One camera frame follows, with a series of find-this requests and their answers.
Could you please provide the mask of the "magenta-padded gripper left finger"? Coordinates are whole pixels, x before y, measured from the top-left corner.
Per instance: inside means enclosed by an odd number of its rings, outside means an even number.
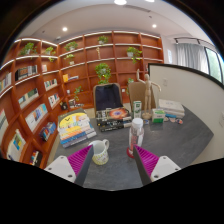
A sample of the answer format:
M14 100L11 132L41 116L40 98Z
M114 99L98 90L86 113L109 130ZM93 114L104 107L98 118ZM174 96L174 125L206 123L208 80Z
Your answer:
M93 154L93 146L87 146L68 157L59 156L45 168L45 171L82 186Z

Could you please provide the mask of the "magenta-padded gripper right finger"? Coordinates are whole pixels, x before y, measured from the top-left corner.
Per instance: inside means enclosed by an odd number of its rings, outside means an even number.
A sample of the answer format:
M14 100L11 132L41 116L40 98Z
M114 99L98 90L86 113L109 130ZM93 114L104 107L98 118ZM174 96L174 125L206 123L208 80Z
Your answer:
M180 170L180 167L169 157L158 157L137 145L134 146L133 155L143 185L147 185Z

